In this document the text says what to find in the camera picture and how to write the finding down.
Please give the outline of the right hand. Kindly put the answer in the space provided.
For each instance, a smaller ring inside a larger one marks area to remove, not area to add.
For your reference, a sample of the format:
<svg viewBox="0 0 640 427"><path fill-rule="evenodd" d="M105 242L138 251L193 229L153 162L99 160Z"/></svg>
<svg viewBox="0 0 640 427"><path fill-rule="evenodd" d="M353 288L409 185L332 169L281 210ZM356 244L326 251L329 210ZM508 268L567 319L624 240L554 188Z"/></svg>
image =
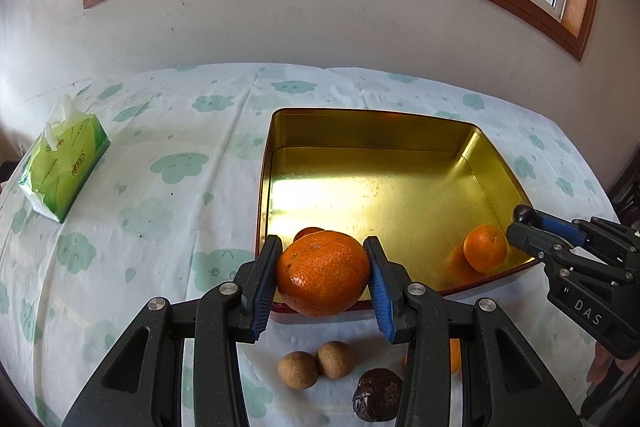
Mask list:
<svg viewBox="0 0 640 427"><path fill-rule="evenodd" d="M629 375L634 370L637 361L638 353L630 359L618 359L611 355L602 343L597 341L596 347L594 347L594 358L589 367L586 381L590 385L602 386L605 377L608 376L608 371L613 366L616 366L624 375Z"/></svg>

